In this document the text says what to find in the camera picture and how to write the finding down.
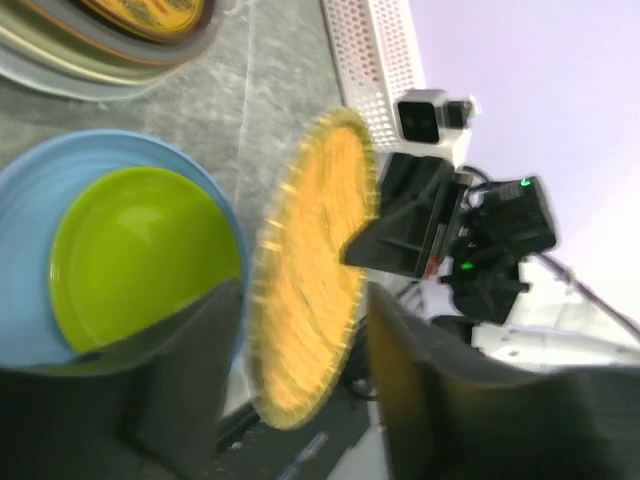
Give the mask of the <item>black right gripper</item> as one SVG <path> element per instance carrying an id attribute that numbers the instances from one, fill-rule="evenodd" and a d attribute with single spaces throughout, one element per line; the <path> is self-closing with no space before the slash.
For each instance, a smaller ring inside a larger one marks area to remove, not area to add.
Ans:
<path id="1" fill-rule="evenodd" d="M 443 158 L 391 153 L 379 179 L 377 218 L 341 252 L 341 262 L 395 275 L 433 275 L 442 260 L 445 185 L 453 176 Z M 463 200 L 457 236 L 450 241 L 450 270 L 437 277 L 451 303 L 476 322 L 502 325 L 520 294 L 530 290 L 520 264 L 557 244 L 554 215 L 536 176 L 483 182 Z"/>

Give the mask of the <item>woven bamboo plate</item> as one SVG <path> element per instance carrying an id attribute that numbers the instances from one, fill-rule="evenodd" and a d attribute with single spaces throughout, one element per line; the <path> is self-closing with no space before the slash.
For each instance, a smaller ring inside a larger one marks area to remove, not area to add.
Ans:
<path id="1" fill-rule="evenodd" d="M 250 276 L 245 367 L 253 406 L 271 427 L 308 423 L 338 382 L 366 278 L 342 251 L 377 207 L 364 120 L 347 107 L 319 116 L 275 190 Z"/>

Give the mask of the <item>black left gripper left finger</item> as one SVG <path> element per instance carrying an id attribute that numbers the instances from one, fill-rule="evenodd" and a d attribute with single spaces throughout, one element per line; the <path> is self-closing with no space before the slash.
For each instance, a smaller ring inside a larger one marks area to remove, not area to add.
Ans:
<path id="1" fill-rule="evenodd" d="M 3 368 L 2 477 L 205 478 L 242 306 L 241 282 L 229 279 L 70 363 Z"/>

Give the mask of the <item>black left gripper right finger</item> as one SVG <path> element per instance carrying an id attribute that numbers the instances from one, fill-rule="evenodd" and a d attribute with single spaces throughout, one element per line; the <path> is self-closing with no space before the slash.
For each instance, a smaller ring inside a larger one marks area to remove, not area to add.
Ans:
<path id="1" fill-rule="evenodd" d="M 368 286 L 369 362 L 395 479 L 635 479 L 639 370 L 537 373 Z"/>

